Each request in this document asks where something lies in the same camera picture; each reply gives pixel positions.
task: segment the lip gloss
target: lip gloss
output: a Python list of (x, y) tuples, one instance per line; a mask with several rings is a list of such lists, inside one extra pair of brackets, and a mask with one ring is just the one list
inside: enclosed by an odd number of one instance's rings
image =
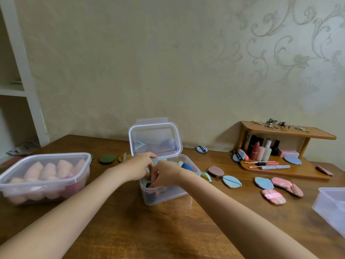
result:
[(259, 148), (260, 148), (260, 143), (256, 142), (254, 144), (252, 154), (250, 155), (250, 159), (251, 160), (255, 160), (256, 159), (256, 157), (258, 156)]

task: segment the pink box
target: pink box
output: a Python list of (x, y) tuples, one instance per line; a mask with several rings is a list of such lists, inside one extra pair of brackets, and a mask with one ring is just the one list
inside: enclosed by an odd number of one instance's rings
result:
[(296, 152), (296, 151), (291, 151), (291, 150), (279, 150), (278, 152), (278, 156), (280, 157), (284, 157), (286, 155), (293, 155), (295, 157), (299, 157), (300, 153)]

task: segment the white bottle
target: white bottle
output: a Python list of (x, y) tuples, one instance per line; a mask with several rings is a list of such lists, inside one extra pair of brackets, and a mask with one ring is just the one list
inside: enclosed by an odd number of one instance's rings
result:
[(271, 152), (272, 152), (272, 149), (270, 148), (271, 143), (272, 143), (272, 139), (267, 138), (266, 145), (265, 145), (265, 153), (264, 153), (264, 156), (262, 157), (263, 162), (267, 162), (271, 155)]

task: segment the green powder puff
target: green powder puff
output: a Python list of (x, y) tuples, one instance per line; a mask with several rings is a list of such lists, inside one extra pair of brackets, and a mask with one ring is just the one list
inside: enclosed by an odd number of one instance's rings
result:
[(114, 162), (116, 159), (116, 156), (113, 155), (113, 154), (105, 154), (105, 155), (102, 155), (99, 159), (99, 162), (101, 164), (110, 164), (112, 162)]

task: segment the plastic storage container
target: plastic storage container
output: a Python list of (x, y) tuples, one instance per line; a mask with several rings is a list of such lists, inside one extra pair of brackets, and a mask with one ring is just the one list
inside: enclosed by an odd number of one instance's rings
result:
[[(137, 124), (131, 126), (128, 134), (133, 156), (138, 153), (153, 152), (159, 159), (188, 163), (193, 172), (200, 176), (198, 167), (186, 155), (181, 154), (183, 147), (178, 127), (173, 122), (169, 122), (167, 117), (137, 119)], [(149, 189), (144, 179), (139, 180), (139, 183), (144, 202), (149, 206), (187, 194), (185, 190), (177, 186)]]
[(313, 209), (345, 238), (345, 187), (319, 191)]
[[(60, 160), (70, 164), (67, 167), (58, 166)], [(32, 155), (21, 159), (0, 175), (0, 191), (14, 205), (65, 200), (85, 186), (90, 174), (90, 162), (89, 153)], [(50, 167), (59, 167), (60, 173), (49, 176), (49, 179), (42, 178), (41, 168), (48, 163)], [(33, 173), (34, 176), (29, 178), (26, 172), (34, 164), (38, 168)]]

